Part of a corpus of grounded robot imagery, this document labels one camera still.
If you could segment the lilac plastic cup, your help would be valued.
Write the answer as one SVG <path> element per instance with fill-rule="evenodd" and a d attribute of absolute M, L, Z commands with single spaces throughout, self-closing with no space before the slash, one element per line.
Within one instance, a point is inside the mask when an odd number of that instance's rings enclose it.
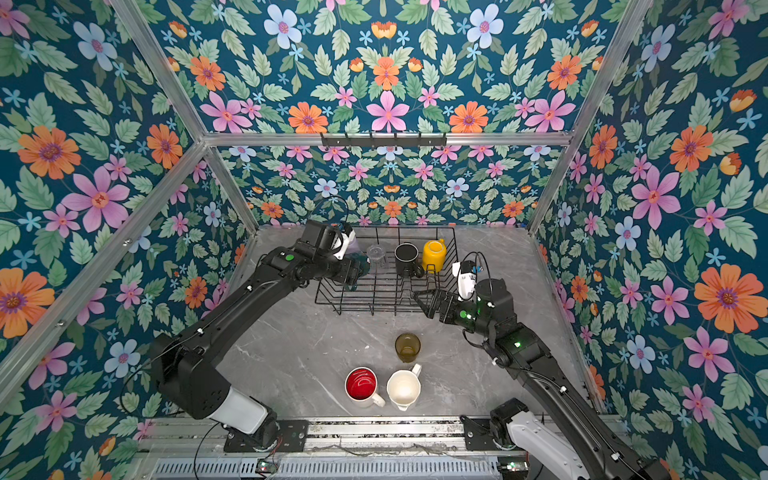
<path fill-rule="evenodd" d="M 361 251 L 362 249 L 359 245 L 358 239 L 357 238 L 351 239 L 349 242 L 349 246 L 347 248 L 347 252 L 349 254 L 354 254 L 354 253 L 360 253 Z"/>

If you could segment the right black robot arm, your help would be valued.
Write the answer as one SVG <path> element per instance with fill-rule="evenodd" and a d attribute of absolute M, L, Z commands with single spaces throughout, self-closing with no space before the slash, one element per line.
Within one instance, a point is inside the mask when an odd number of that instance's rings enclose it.
<path fill-rule="evenodd" d="M 566 378 L 545 342 L 520 323 L 502 279 L 485 279 L 469 295 L 442 289 L 417 291 L 414 301 L 466 333 L 543 407 L 552 432 L 521 401 L 497 408 L 491 428 L 497 442 L 525 450 L 557 479 L 668 479 L 660 460 L 642 458 L 615 434 Z"/>

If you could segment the black mug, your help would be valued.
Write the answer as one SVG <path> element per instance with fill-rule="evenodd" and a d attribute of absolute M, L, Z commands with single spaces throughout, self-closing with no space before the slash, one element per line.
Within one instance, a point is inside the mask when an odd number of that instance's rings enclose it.
<path fill-rule="evenodd" d="M 396 273 L 401 278 L 423 278 L 425 270 L 419 262 L 419 250 L 412 243 L 401 243 L 395 251 Z"/>

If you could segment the cream mug green outside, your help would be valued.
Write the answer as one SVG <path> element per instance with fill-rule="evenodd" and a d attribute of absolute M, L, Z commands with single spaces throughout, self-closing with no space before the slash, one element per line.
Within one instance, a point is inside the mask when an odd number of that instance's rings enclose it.
<path fill-rule="evenodd" d="M 361 252 L 355 252 L 348 256 L 351 261 L 350 282 L 355 285 L 361 278 L 367 276 L 371 270 L 369 257 Z"/>

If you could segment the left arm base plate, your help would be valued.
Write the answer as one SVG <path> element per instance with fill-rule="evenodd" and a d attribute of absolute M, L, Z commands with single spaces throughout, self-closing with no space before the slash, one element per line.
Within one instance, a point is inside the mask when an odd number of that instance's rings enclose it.
<path fill-rule="evenodd" d="M 223 450 L 226 453 L 302 452 L 308 439 L 309 425 L 307 420 L 272 420 L 254 434 L 244 434 L 228 427 Z"/>

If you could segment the yellow mug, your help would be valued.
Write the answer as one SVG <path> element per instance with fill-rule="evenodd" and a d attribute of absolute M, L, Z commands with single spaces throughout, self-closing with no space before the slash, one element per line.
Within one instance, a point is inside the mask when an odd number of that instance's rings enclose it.
<path fill-rule="evenodd" d="M 429 240 L 425 243 L 422 255 L 422 267 L 426 272 L 440 273 L 447 256 L 447 247 L 443 239 Z"/>

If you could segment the clear glass cup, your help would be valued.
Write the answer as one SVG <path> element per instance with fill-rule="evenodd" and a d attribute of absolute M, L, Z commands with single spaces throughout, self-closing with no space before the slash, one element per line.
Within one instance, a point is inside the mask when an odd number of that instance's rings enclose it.
<path fill-rule="evenodd" d="M 374 274 L 379 274 L 387 268 L 386 250 L 380 244 L 371 245 L 366 251 L 370 269 Z"/>

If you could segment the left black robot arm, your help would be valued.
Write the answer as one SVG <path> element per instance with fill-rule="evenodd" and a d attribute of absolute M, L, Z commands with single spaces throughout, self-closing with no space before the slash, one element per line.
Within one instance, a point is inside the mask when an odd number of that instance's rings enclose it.
<path fill-rule="evenodd" d="M 196 324 L 179 334 L 162 334 L 151 344 L 149 366 L 157 391 L 190 417 L 209 419 L 253 450 L 278 438 L 273 409 L 234 387 L 217 369 L 236 341 L 272 306 L 313 280 L 353 286 L 361 263 L 349 256 L 353 227 L 314 220 L 291 246 L 276 247 L 253 274 Z"/>

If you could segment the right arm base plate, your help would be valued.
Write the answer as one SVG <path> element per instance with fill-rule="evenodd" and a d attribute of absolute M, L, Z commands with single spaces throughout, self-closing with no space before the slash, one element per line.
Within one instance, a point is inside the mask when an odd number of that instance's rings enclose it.
<path fill-rule="evenodd" d="M 459 421 L 463 427 L 465 449 L 468 451 L 502 451 L 509 445 L 501 443 L 491 429 L 491 421 L 485 417 L 461 415 Z"/>

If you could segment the cream white mug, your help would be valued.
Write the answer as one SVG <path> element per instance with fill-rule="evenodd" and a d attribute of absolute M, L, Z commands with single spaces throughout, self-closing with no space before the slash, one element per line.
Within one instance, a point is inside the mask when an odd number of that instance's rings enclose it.
<path fill-rule="evenodd" d="M 421 372 L 422 366 L 415 364 L 411 369 L 398 370 L 390 376 L 387 394 L 399 410 L 407 411 L 418 400 L 422 390 Z"/>

